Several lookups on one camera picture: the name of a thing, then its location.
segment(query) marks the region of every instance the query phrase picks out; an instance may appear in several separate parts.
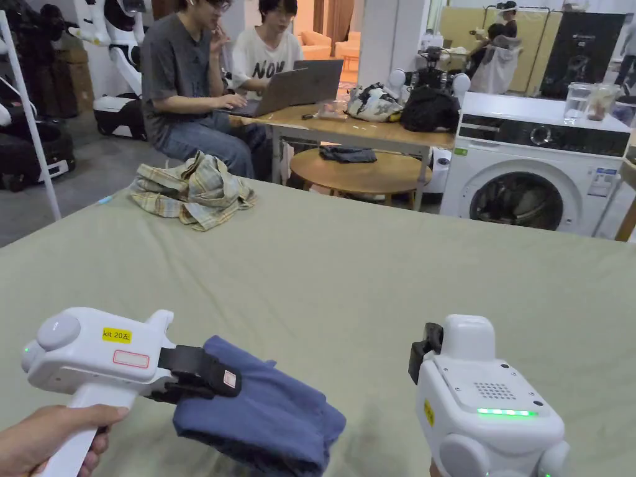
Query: silver laptop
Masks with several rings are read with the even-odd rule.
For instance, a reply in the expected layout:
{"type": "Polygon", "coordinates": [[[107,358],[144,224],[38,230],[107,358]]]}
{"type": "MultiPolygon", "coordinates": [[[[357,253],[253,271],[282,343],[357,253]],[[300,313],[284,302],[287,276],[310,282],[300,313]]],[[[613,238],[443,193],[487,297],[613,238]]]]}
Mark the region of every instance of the silver laptop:
{"type": "Polygon", "coordinates": [[[309,70],[295,69],[276,73],[272,76],[269,85],[261,100],[250,100],[244,107],[235,109],[217,109],[220,113],[243,116],[246,118],[257,118],[265,114],[280,111],[289,106],[303,104],[303,91],[307,88],[309,81],[309,70]]]}
{"type": "Polygon", "coordinates": [[[303,89],[298,104],[332,101],[338,96],[340,75],[344,60],[306,60],[294,63],[294,69],[308,69],[309,81],[303,89]]]}

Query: sofa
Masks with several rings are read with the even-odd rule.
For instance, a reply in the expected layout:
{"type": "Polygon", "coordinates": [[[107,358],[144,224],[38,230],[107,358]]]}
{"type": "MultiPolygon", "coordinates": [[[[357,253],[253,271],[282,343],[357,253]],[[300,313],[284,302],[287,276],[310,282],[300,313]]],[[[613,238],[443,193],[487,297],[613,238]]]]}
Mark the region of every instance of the sofa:
{"type": "Polygon", "coordinates": [[[344,58],[345,56],[360,58],[360,40],[362,34],[360,32],[349,32],[349,40],[339,41],[336,43],[336,58],[344,58]]]}
{"type": "Polygon", "coordinates": [[[315,31],[296,35],[303,48],[305,60],[328,60],[331,57],[331,38],[315,31]]]}

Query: clothing rack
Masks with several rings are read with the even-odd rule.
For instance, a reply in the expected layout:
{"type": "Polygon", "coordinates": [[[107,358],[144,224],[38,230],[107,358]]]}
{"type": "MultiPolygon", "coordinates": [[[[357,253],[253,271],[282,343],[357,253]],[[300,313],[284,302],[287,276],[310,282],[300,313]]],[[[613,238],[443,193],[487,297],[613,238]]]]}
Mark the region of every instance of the clothing rack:
{"type": "Polygon", "coordinates": [[[18,53],[16,52],[15,44],[13,43],[13,36],[11,35],[11,29],[9,28],[9,21],[7,21],[6,19],[6,12],[4,10],[0,10],[0,33],[2,37],[0,39],[0,44],[3,42],[4,39],[7,54],[9,55],[9,61],[11,63],[11,69],[13,70],[13,75],[15,77],[16,86],[18,87],[18,91],[20,92],[20,99],[22,100],[24,114],[27,118],[27,124],[29,125],[29,132],[31,133],[33,146],[36,149],[40,169],[42,170],[42,173],[44,175],[46,195],[48,197],[51,210],[53,211],[53,218],[58,221],[62,218],[62,215],[60,213],[60,206],[57,203],[55,189],[53,188],[51,175],[48,171],[48,164],[46,163],[46,156],[44,154],[44,149],[42,148],[42,140],[39,136],[36,118],[33,114],[33,110],[29,107],[29,105],[31,104],[31,100],[29,100],[29,93],[27,92],[27,87],[24,83],[24,77],[22,76],[22,69],[20,68],[20,62],[18,61],[18,53]]]}

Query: gray floor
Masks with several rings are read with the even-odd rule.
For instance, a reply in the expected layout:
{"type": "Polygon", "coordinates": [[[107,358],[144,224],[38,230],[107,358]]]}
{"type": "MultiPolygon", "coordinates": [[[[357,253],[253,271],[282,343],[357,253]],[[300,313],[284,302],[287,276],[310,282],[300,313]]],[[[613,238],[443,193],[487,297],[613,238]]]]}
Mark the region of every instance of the gray floor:
{"type": "MultiPolygon", "coordinates": [[[[142,163],[165,166],[166,157],[145,142],[101,136],[92,114],[69,120],[67,127],[76,147],[77,169],[53,180],[63,216],[127,187],[142,163]]],[[[439,204],[424,204],[422,211],[436,214],[439,204]]],[[[20,193],[0,190],[0,247],[52,222],[43,185],[20,193]]]]}

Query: red sticker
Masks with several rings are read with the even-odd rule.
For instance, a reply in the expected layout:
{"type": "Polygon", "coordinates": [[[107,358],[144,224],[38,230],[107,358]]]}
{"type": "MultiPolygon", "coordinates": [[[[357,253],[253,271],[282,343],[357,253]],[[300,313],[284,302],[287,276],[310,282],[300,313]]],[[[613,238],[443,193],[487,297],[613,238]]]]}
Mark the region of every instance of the red sticker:
{"type": "Polygon", "coordinates": [[[230,373],[229,371],[225,371],[225,375],[223,376],[223,382],[230,386],[232,389],[235,389],[237,386],[237,376],[234,373],[230,373]]]}
{"type": "Polygon", "coordinates": [[[133,368],[147,369],[150,365],[150,357],[145,354],[117,350],[113,355],[113,363],[123,364],[124,366],[132,366],[133,368]]]}

